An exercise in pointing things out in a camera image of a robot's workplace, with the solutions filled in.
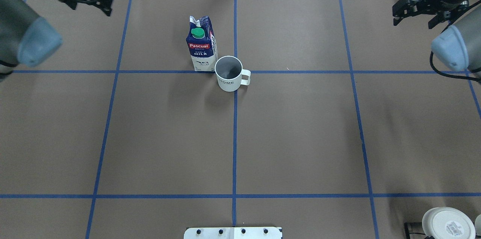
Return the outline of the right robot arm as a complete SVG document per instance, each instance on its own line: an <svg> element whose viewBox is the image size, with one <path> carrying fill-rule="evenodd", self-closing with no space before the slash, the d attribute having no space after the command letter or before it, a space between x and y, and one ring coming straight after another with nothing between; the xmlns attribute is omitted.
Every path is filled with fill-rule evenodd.
<svg viewBox="0 0 481 239"><path fill-rule="evenodd" d="M438 11L453 10L466 0L426 0ZM437 57L452 71L469 71L469 75L443 73L434 65ZM467 8L467 15L453 17L431 42L430 66L438 75L480 82L480 2Z"/></svg>

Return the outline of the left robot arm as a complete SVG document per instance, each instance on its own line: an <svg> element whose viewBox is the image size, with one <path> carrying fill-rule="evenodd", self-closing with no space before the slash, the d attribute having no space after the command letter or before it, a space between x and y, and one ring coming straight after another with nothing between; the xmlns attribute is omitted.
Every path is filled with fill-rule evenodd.
<svg viewBox="0 0 481 239"><path fill-rule="evenodd" d="M62 35L24 0L0 0L2 81L21 64L38 66L61 45Z"/></svg>

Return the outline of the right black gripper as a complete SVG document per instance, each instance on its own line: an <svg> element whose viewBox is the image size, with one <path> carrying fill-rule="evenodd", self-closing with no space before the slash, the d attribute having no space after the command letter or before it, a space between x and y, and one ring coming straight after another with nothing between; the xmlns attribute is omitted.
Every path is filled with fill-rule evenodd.
<svg viewBox="0 0 481 239"><path fill-rule="evenodd" d="M444 13L457 8L465 0L419 0L419 11L422 14L435 15L428 22L428 28L436 27L440 22L445 22Z"/></svg>

